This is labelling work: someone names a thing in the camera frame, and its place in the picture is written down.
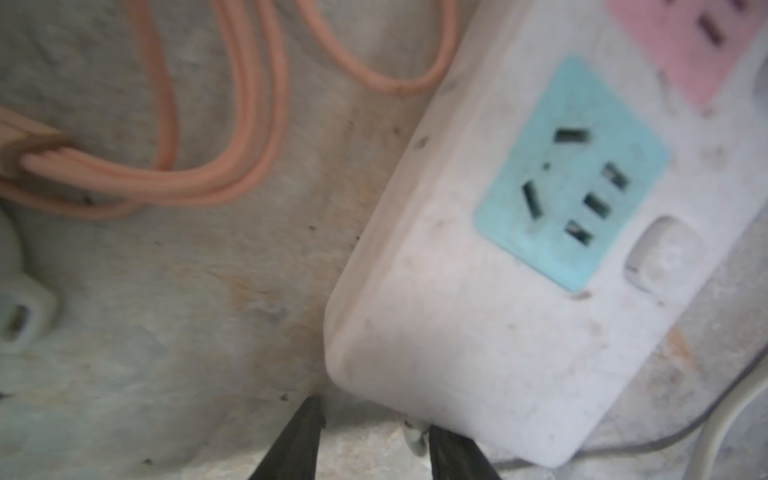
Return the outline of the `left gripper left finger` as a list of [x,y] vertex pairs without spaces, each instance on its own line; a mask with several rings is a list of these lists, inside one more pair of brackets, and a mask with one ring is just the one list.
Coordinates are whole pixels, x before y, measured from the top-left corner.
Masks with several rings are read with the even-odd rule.
[[325,425],[321,397],[307,397],[249,480],[314,480]]

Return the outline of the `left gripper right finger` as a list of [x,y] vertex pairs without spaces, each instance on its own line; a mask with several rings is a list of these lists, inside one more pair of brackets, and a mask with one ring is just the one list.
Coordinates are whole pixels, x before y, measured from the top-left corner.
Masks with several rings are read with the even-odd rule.
[[500,480],[477,444],[462,435],[431,426],[428,432],[433,480]]

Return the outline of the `long multicolour power strip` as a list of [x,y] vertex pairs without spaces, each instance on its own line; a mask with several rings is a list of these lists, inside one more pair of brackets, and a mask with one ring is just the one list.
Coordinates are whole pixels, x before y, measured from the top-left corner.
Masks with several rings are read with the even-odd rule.
[[325,311],[341,389],[573,458],[767,200],[763,1],[485,1]]

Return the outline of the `small blue-socket power strip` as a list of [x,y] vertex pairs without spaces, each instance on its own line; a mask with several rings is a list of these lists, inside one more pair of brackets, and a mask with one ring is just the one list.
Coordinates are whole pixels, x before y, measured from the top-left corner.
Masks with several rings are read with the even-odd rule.
[[20,236],[1,211],[1,353],[28,349],[50,330],[58,307],[56,295],[27,273]]

